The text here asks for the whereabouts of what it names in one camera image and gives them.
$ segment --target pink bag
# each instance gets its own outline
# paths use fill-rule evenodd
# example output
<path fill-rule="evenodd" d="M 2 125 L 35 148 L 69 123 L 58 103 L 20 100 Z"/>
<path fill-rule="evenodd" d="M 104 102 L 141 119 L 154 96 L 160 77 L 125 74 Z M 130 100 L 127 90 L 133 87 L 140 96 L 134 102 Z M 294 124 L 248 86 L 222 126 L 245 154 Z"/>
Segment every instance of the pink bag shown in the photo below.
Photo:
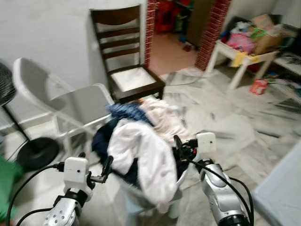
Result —
<path fill-rule="evenodd" d="M 248 54 L 252 54 L 256 49 L 256 43 L 242 34 L 232 34 L 226 44 L 241 52 L 247 52 Z"/>

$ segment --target red brick wall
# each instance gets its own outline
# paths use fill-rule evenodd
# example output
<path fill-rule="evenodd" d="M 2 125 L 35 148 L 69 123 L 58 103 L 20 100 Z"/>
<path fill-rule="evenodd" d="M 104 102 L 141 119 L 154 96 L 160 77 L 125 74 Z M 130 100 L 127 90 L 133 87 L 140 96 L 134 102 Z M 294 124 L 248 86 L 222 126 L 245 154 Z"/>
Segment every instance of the red brick wall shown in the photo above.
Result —
<path fill-rule="evenodd" d="M 209 63 L 215 41 L 218 39 L 222 30 L 223 22 L 227 15 L 230 3 L 232 0 L 215 0 L 212 5 L 208 28 L 205 30 L 201 40 L 201 49 L 198 53 L 195 66 L 204 71 Z M 147 3 L 147 18 L 146 18 L 146 37 L 145 37 L 145 64 L 148 67 L 150 64 L 151 44 L 154 32 L 155 19 L 155 0 L 148 0 Z"/>
<path fill-rule="evenodd" d="M 225 21 L 232 0 L 215 0 L 211 7 L 209 24 L 200 40 L 200 51 L 198 52 L 195 66 L 204 71 L 207 68 L 215 41 L 219 38 L 222 25 Z"/>
<path fill-rule="evenodd" d="M 151 56 L 151 45 L 152 37 L 154 34 L 154 23 L 155 23 L 155 0 L 148 0 L 147 2 L 147 14 L 146 14 L 146 35 L 145 35 L 145 54 L 144 62 L 148 67 L 150 65 Z"/>

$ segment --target red container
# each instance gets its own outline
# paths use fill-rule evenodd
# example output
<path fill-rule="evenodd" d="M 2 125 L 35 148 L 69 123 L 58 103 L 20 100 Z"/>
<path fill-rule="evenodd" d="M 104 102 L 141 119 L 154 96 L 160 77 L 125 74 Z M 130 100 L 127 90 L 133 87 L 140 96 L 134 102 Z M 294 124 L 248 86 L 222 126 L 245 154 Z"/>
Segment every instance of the red container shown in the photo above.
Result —
<path fill-rule="evenodd" d="M 155 30 L 157 32 L 171 32 L 174 29 L 175 16 L 173 1 L 159 1 L 157 3 Z"/>
<path fill-rule="evenodd" d="M 256 79 L 250 88 L 250 92 L 256 95 L 261 95 L 264 93 L 265 89 L 268 87 L 268 81 L 262 79 Z"/>

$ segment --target white folding chair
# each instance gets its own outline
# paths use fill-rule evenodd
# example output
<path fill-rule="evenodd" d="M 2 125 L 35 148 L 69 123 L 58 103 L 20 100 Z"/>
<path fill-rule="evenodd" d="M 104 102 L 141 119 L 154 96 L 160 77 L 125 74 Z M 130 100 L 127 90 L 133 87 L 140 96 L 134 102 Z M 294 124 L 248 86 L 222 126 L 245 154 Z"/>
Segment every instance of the white folding chair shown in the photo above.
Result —
<path fill-rule="evenodd" d="M 17 90 L 25 98 L 53 114 L 56 135 L 63 140 L 67 156 L 72 155 L 72 136 L 86 132 L 91 141 L 97 131 L 96 126 L 110 118 L 111 114 L 105 109 L 105 105 L 114 102 L 103 84 L 74 90 L 59 77 L 25 58 L 15 61 L 13 76 Z M 49 82 L 54 82 L 67 92 L 51 99 L 47 91 Z"/>

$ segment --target chair backrest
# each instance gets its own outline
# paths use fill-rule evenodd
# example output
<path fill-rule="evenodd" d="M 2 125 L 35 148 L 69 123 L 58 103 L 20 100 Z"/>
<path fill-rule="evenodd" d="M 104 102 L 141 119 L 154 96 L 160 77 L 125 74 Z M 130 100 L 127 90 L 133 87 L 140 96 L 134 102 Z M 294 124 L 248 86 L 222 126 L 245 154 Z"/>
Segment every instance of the chair backrest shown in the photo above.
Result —
<path fill-rule="evenodd" d="M 46 92 L 49 72 L 29 59 L 20 58 L 14 63 L 14 83 L 16 88 L 30 102 L 49 110 L 50 98 Z"/>
<path fill-rule="evenodd" d="M 64 83 L 64 81 L 51 75 L 49 71 L 42 68 L 34 61 L 25 58 L 17 59 L 14 62 L 13 77 L 16 89 L 35 106 L 44 111 L 52 112 L 77 127 L 83 126 L 81 122 L 60 112 L 60 105 L 52 102 L 47 94 L 48 81 L 56 81 L 57 84 L 62 85 L 70 91 L 70 89 L 66 87 L 67 84 Z M 87 132 L 94 134 L 94 131 L 90 128 L 84 129 Z"/>
<path fill-rule="evenodd" d="M 106 52 L 107 49 L 116 48 L 120 46 L 140 44 L 140 5 L 129 7 L 129 8 L 121 8 L 121 9 L 112 9 L 112 10 L 91 10 L 91 17 L 94 26 L 95 35 L 99 44 L 100 54 L 103 59 L 103 64 L 107 74 L 109 73 L 107 59 L 112 57 L 123 56 L 127 54 L 139 53 L 139 64 L 140 64 L 140 46 L 131 47 L 128 49 L 122 49 L 119 51 L 110 51 Z M 118 26 L 122 24 L 127 24 L 136 20 L 136 26 L 128 27 L 123 29 L 114 29 L 114 30 L 106 30 L 104 32 L 100 32 L 98 29 L 98 24 Z M 118 40 L 103 42 L 104 39 L 127 35 L 127 34 L 137 34 L 139 33 L 139 37 L 134 38 L 125 38 L 122 39 L 119 37 Z"/>

